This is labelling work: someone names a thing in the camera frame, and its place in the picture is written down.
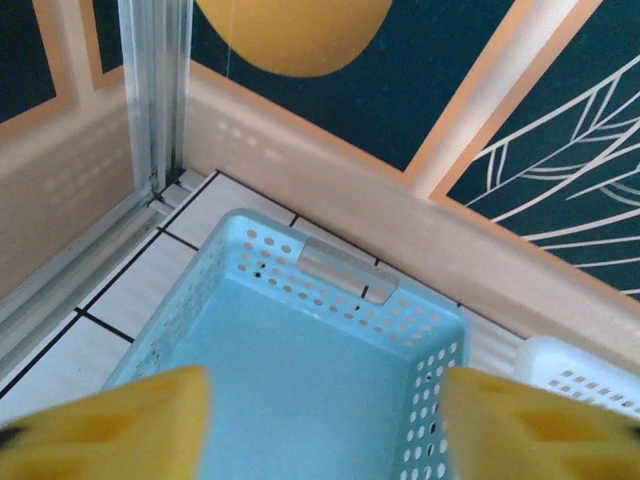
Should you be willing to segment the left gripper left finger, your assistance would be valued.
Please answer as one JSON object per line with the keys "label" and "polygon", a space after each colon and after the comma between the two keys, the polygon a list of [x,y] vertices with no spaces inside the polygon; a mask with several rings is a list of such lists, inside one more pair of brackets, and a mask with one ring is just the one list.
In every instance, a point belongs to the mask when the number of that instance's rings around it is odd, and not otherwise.
{"label": "left gripper left finger", "polygon": [[211,387],[187,366],[44,409],[1,428],[4,479],[195,479]]}

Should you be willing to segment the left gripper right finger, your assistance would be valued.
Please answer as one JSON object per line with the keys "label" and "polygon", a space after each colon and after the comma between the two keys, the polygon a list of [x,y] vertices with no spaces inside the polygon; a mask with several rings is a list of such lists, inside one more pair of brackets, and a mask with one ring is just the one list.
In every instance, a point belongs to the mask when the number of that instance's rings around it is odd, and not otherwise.
{"label": "left gripper right finger", "polygon": [[442,383],[448,453],[462,479],[636,479],[637,420],[472,368]]}

